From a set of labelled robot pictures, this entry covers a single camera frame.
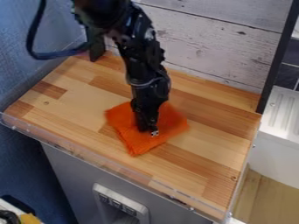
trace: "orange cloth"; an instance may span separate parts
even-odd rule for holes
[[[108,123],[116,129],[132,156],[141,155],[189,128],[187,119],[168,102],[161,105],[159,109],[158,136],[151,136],[149,132],[138,131],[135,115],[129,102],[106,111],[106,118]]]

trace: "wood grain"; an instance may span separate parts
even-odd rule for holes
[[[114,55],[120,56],[117,48],[115,48],[115,45],[113,43],[111,43],[110,39],[106,38],[106,43],[107,43],[106,48],[108,51],[112,52]],[[233,88],[237,88],[237,89],[241,89],[241,90],[246,90],[249,93],[256,93],[259,95],[262,91],[262,89],[260,89],[259,87],[249,86],[245,83],[240,83],[235,80],[227,80],[223,77],[215,76],[215,75],[208,74],[208,73],[202,73],[200,71],[193,70],[193,69],[190,69],[185,66],[176,65],[171,62],[165,61],[163,64],[166,67],[168,67],[169,69],[180,71],[181,73],[189,74],[190,76],[193,76],[193,77],[199,77],[199,78],[207,80],[207,81],[212,81],[212,82],[218,83],[220,85],[222,84],[225,86],[229,86],[229,87],[233,87]]]
[[[32,88],[32,90],[41,93],[43,95],[52,97],[53,99],[56,100],[58,100],[66,92],[66,89],[53,86],[52,84],[47,83],[45,81],[40,81],[37,85],[35,85]]]
[[[252,170],[248,172],[233,211],[233,217],[237,220],[249,223],[251,212],[254,209],[254,202],[259,190],[260,181],[261,175],[258,172]]]
[[[249,223],[296,224],[299,220],[299,190],[261,177]]]
[[[289,13],[290,0],[141,0],[141,4],[163,7],[197,16],[282,32]]]
[[[239,178],[239,186],[237,186],[237,190],[234,192],[234,196],[233,196],[233,203],[231,204],[231,207],[233,208],[233,217],[236,218],[234,216],[235,214],[235,210],[236,210],[236,205],[239,202],[239,198],[240,198],[240,194],[241,191],[244,187],[244,183],[245,183],[245,179],[247,177],[247,174],[249,173],[249,164],[246,164],[244,171],[241,173],[241,176]]]
[[[166,62],[208,80],[263,88],[281,34],[146,5],[143,9],[154,22]]]
[[[5,113],[38,127],[32,134],[43,141],[223,220],[259,125],[254,113],[259,96],[170,70],[170,102],[191,129],[131,157],[104,117],[105,110],[129,101],[123,72],[122,61],[111,53],[97,63],[86,55],[69,58],[39,85],[65,89],[64,94],[53,97],[35,88]]]

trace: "whitewashed wood wall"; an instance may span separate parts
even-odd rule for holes
[[[167,67],[259,93],[292,0],[136,0]]]
[[[299,18],[297,19],[292,38],[299,39]]]

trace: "yellow object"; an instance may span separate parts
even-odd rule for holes
[[[20,215],[22,224],[40,224],[40,220],[31,213],[25,213]]]

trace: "black cable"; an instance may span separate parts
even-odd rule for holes
[[[89,43],[83,43],[74,49],[60,51],[60,52],[34,52],[33,51],[33,44],[34,39],[36,37],[38,27],[40,24],[40,21],[45,13],[45,7],[46,7],[46,0],[40,0],[40,4],[38,7],[37,14],[35,15],[31,27],[28,31],[27,40],[26,40],[26,49],[28,53],[36,60],[52,60],[56,59],[58,57],[67,57],[67,56],[73,56],[78,53],[83,53],[86,50],[89,49],[90,44]]]
[[[17,215],[11,211],[0,210],[0,219],[3,219],[7,224],[21,224]]]

